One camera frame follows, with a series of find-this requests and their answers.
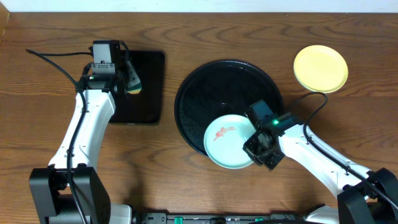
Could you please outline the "green scouring sponge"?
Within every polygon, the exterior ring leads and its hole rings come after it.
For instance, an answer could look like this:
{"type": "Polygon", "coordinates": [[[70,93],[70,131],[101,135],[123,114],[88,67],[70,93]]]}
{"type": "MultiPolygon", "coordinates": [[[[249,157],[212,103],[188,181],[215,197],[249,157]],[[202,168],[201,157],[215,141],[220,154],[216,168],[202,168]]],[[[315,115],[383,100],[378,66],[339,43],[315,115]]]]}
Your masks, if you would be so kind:
{"type": "Polygon", "coordinates": [[[126,62],[128,83],[126,91],[128,94],[136,95],[142,90],[141,80],[138,77],[136,69],[132,66],[130,61],[126,62]]]}

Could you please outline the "light green plate stained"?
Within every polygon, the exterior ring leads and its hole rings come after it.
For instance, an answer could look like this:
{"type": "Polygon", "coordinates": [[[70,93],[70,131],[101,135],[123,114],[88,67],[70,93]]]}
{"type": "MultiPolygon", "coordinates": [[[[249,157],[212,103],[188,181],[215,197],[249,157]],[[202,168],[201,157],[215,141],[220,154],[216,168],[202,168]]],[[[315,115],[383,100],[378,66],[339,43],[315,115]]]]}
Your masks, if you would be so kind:
{"type": "Polygon", "coordinates": [[[221,116],[212,121],[205,131],[205,151],[208,157],[221,167],[243,169],[254,163],[243,150],[243,146],[255,131],[250,120],[244,116],[221,116]]]}

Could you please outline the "yellow plate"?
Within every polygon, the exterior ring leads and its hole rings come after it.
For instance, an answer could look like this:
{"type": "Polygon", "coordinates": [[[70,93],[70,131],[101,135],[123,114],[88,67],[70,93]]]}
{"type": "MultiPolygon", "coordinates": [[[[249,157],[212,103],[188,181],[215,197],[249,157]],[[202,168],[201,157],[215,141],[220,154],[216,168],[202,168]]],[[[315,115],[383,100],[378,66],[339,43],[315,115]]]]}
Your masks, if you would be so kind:
{"type": "Polygon", "coordinates": [[[294,75],[310,91],[332,93],[348,79],[348,65],[343,56],[331,47],[311,45],[295,57],[294,75]]]}

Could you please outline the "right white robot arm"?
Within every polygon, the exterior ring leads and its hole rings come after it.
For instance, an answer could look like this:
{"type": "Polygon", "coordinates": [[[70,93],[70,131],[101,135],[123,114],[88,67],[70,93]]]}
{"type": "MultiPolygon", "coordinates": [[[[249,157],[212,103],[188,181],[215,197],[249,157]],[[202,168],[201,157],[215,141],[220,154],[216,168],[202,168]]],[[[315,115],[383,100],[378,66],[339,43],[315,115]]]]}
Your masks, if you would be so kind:
{"type": "Polygon", "coordinates": [[[243,149],[258,165],[272,170],[289,157],[314,175],[336,198],[336,209],[322,206],[306,223],[397,223],[397,177],[359,165],[317,137],[288,113],[247,112],[256,132],[243,149]]]}

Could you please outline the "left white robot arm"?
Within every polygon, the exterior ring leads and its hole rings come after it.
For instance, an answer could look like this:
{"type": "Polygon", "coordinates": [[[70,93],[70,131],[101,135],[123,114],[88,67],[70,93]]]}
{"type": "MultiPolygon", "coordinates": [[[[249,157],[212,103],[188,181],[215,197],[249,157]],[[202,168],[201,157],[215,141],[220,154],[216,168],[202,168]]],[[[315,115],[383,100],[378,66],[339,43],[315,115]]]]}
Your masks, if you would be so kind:
{"type": "Polygon", "coordinates": [[[41,223],[137,223],[129,205],[111,203],[97,174],[106,127],[139,79],[130,61],[94,63],[76,87],[76,105],[61,146],[46,168],[35,168],[29,185],[41,223]]]}

